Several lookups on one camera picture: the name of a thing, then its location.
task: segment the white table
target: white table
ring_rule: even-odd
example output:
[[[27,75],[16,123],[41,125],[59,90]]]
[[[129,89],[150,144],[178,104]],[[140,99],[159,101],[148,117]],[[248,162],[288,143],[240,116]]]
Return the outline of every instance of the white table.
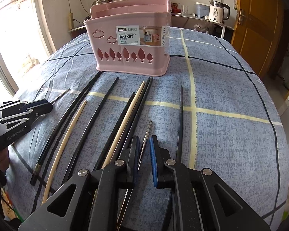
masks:
[[[222,35],[221,35],[221,39],[224,38],[224,35],[225,35],[225,30],[226,28],[228,29],[231,29],[231,30],[234,30],[234,28],[232,27],[229,27],[225,24],[222,24],[222,23],[219,23],[219,22],[213,22],[213,21],[209,21],[209,20],[206,20],[205,18],[201,18],[201,17],[195,17],[193,15],[189,15],[189,14],[182,14],[182,13],[171,13],[171,16],[172,17],[182,17],[182,18],[187,18],[186,22],[184,23],[183,27],[187,24],[187,22],[189,21],[189,19],[194,19],[194,20],[199,20],[199,21],[206,21],[206,22],[210,22],[212,24],[215,24],[215,25],[219,25],[222,27]]]

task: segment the cooking pot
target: cooking pot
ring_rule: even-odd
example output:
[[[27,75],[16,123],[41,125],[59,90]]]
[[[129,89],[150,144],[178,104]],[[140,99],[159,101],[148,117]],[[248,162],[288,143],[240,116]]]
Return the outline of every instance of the cooking pot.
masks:
[[[109,3],[109,2],[113,2],[113,1],[114,0],[96,0],[96,1],[93,2],[93,4],[91,4],[91,6],[92,5],[102,4],[102,3]]]

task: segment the bed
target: bed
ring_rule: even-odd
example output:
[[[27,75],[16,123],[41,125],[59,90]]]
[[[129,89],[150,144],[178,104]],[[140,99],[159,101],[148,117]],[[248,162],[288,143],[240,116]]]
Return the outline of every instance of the bed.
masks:
[[[179,125],[180,86],[184,94],[182,162],[189,168],[213,169],[276,230],[287,198],[289,159],[277,110],[266,88],[244,59],[225,40],[192,30],[171,28],[168,70],[155,77],[135,134],[142,140],[149,120],[150,135],[175,157]],[[71,91],[40,117],[31,132],[9,147],[9,196],[22,218],[41,205],[45,181],[57,150],[51,150],[40,171],[41,181],[30,185],[39,154],[61,116],[97,73],[87,34],[67,43],[27,74],[29,84],[15,97],[52,100]],[[118,83],[103,106],[80,154],[74,173],[92,170],[128,98],[147,77],[103,73],[86,97],[80,116],[57,167],[51,191],[57,190],[89,119],[116,77]],[[145,149],[139,178],[123,226],[160,230],[168,189],[153,186],[150,149]]]

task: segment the human hand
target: human hand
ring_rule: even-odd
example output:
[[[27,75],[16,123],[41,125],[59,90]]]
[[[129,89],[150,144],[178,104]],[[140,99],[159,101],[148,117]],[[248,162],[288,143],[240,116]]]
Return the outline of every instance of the human hand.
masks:
[[[9,157],[8,157],[8,148],[0,151],[0,170],[2,172],[6,171],[9,167]]]

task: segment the pink chopstick basket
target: pink chopstick basket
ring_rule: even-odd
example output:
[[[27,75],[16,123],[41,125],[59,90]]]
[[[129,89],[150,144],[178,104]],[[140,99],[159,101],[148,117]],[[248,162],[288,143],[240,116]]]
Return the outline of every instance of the pink chopstick basket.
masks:
[[[161,76],[167,71],[170,0],[93,5],[84,21],[100,71]]]

